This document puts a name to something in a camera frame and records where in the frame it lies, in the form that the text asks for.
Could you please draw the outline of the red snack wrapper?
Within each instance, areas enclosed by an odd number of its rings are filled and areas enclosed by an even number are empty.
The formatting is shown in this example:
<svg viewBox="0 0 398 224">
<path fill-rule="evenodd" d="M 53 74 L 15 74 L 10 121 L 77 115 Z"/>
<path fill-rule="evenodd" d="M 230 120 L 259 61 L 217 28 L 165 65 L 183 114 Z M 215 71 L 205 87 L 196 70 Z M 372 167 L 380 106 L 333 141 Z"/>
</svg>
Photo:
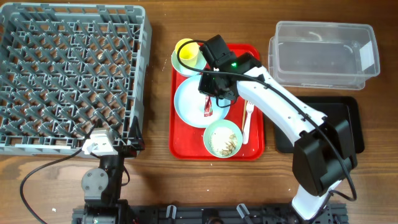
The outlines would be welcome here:
<svg viewBox="0 0 398 224">
<path fill-rule="evenodd" d="M 212 102 L 211 97 L 206 95 L 205 96 L 205 109 L 204 109 L 204 117 L 209 117 L 213 114 Z"/>
</svg>

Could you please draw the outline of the large light blue plate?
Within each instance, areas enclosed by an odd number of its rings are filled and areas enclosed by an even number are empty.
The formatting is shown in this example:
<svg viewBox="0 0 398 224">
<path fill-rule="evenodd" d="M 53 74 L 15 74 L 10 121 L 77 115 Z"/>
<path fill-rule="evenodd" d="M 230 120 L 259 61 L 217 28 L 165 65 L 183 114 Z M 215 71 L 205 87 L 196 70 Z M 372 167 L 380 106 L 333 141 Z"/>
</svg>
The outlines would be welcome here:
<svg viewBox="0 0 398 224">
<path fill-rule="evenodd" d="M 177 88 L 174 95 L 174 107 L 180 119 L 195 128 L 207 128 L 211 123 L 224 119 L 229 112 L 230 100 L 219 100 L 220 108 L 216 104 L 216 98 L 210 98 L 213 114 L 205 117 L 204 94 L 198 91 L 201 76 L 196 75 L 184 80 Z"/>
</svg>

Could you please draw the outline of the green bowl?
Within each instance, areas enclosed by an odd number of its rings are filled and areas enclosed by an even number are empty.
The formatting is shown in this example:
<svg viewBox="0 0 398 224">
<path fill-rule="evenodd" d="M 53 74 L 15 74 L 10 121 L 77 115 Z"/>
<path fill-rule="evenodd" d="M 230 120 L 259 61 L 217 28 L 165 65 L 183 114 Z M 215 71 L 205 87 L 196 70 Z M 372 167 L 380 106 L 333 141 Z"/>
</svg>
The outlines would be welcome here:
<svg viewBox="0 0 398 224">
<path fill-rule="evenodd" d="M 226 157 L 220 157 L 217 156 L 212 150 L 211 150 L 211 146 L 210 146 L 210 135 L 213 133 L 213 131 L 217 128 L 217 127 L 227 127 L 229 129 L 232 129 L 233 132 L 235 133 L 237 139 L 238 139 L 238 144 L 237 144 L 237 148 L 236 150 L 229 156 Z M 241 146 L 243 145 L 243 135 L 241 133 L 241 130 L 238 128 L 238 126 L 233 123 L 232 121 L 229 120 L 225 120 L 225 119 L 221 119 L 221 120 L 217 120 L 213 123 L 211 123 L 206 129 L 205 132 L 203 133 L 203 143 L 205 145 L 206 150 L 213 156 L 220 158 L 220 159 L 227 159 L 227 158 L 231 158 L 233 157 L 241 148 Z"/>
</svg>

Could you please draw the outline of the rice and food scraps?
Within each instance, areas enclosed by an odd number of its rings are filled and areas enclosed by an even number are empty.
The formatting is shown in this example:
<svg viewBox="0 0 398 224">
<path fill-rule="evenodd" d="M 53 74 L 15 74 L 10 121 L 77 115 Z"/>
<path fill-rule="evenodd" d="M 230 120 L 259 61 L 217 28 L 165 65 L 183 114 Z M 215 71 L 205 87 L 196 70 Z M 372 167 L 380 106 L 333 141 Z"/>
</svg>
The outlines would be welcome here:
<svg viewBox="0 0 398 224">
<path fill-rule="evenodd" d="M 231 155 L 237 148 L 238 139 L 232 129 L 217 127 L 210 135 L 211 150 L 220 157 Z"/>
</svg>

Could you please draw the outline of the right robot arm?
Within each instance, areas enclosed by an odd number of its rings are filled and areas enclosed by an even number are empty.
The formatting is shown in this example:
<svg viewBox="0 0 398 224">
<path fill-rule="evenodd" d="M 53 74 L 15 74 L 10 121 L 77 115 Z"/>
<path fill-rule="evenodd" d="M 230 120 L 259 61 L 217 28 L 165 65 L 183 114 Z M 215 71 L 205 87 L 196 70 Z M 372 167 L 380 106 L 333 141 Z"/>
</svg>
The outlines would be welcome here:
<svg viewBox="0 0 398 224">
<path fill-rule="evenodd" d="M 353 135 L 345 119 L 330 119 L 280 86 L 265 66 L 249 53 L 224 63 L 210 60 L 198 90 L 219 99 L 239 97 L 260 109 L 294 147 L 292 170 L 299 183 L 292 208 L 301 220 L 313 221 L 336 187 L 358 164 Z"/>
</svg>

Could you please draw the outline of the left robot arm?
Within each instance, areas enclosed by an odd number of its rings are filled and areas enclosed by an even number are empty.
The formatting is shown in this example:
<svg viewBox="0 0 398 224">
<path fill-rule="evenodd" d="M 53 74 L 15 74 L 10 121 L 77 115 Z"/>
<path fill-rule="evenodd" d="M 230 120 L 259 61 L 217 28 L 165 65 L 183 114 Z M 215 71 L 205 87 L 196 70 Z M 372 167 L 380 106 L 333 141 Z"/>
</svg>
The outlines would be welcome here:
<svg viewBox="0 0 398 224">
<path fill-rule="evenodd" d="M 128 201 L 121 199 L 123 174 L 126 158 L 137 156 L 145 148 L 137 116 L 131 122 L 127 137 L 131 142 L 126 146 L 114 146 L 114 135 L 102 127 L 100 121 L 86 135 L 82 150 L 86 155 L 99 159 L 99 166 L 87 171 L 81 180 L 85 204 L 74 209 L 72 223 L 135 223 L 137 218 Z"/>
</svg>

